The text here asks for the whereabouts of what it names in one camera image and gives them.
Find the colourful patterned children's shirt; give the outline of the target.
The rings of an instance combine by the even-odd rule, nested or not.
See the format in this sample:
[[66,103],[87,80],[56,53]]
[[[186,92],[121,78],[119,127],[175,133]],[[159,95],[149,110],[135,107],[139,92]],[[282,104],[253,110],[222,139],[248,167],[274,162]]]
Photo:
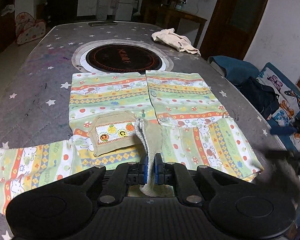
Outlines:
[[75,73],[68,116],[68,136],[0,147],[0,213],[26,191],[142,157],[147,170],[141,192],[167,196],[171,188],[154,182],[156,153],[190,170],[206,165],[247,182],[263,171],[235,120],[197,73]]

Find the butterfly patterned blue cushion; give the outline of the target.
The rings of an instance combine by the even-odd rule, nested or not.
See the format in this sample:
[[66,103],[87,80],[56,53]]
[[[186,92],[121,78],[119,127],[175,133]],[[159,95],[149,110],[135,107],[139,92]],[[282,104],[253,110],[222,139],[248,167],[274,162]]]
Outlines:
[[300,90],[270,62],[260,71],[257,81],[274,89],[279,109],[268,120],[271,128],[288,127],[300,120]]

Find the dark navy garment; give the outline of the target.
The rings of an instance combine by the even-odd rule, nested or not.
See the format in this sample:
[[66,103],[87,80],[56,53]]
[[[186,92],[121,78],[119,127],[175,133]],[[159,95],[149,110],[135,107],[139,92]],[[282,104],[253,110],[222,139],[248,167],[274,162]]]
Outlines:
[[275,90],[259,83],[256,78],[248,77],[237,89],[266,120],[279,109],[279,96]]

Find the grey star-patterned table mat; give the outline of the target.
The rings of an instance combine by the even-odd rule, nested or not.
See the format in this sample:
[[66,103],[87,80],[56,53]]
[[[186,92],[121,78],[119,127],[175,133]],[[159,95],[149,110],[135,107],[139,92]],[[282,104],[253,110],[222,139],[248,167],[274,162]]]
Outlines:
[[203,58],[178,52],[155,43],[150,24],[119,22],[91,27],[87,23],[54,27],[41,41],[33,41],[0,54],[0,146],[37,146],[69,139],[68,115],[70,83],[77,71],[71,62],[75,50],[90,41],[126,40],[146,43],[160,49],[173,62],[173,70],[199,73],[230,112],[247,137],[264,171],[256,178],[269,183],[275,166],[265,158],[268,149],[283,149],[270,126],[225,77]]

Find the round black induction cooktop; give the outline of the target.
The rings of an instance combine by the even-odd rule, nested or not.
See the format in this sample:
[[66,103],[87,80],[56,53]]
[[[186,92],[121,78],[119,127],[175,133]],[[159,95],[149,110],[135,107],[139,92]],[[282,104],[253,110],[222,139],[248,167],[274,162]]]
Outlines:
[[174,63],[162,50],[143,41],[99,40],[79,46],[71,58],[80,72],[144,74],[148,70],[171,71]]

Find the brown wooden door right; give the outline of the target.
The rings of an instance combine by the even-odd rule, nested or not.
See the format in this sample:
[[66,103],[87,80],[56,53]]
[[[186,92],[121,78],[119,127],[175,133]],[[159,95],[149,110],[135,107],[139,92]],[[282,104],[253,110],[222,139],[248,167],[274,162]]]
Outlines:
[[217,0],[200,46],[201,56],[243,60],[268,0]]

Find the cream garment with number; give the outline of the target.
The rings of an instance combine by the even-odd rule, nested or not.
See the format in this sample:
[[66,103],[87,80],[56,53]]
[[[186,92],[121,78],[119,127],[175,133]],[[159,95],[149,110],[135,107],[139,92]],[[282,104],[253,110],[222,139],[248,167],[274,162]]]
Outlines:
[[156,31],[151,35],[151,37],[154,42],[164,43],[178,52],[200,55],[200,51],[197,48],[194,48],[191,41],[186,36],[176,34],[174,32],[174,28]]

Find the dark remote on table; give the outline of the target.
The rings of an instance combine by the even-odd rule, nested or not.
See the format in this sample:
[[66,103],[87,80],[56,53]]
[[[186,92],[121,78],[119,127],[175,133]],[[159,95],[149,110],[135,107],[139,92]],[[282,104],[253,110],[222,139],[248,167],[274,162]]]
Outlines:
[[95,21],[95,22],[89,22],[88,25],[91,27],[111,26],[111,25],[117,25],[117,22],[115,22],[115,21]]

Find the water dispenser with blue bottle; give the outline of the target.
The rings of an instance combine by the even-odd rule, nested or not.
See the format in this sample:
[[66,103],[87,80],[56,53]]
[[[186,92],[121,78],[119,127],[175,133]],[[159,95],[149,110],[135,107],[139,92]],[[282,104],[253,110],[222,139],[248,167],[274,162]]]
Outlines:
[[98,21],[105,21],[107,19],[108,1],[109,0],[97,0],[96,18]]

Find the pink floral cushion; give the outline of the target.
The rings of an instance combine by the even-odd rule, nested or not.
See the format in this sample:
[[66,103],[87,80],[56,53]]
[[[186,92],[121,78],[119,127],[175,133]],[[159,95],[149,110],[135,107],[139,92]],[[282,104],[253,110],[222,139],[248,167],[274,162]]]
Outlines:
[[15,18],[15,34],[17,45],[23,45],[44,37],[46,24],[43,20],[35,20],[28,12],[21,12]]

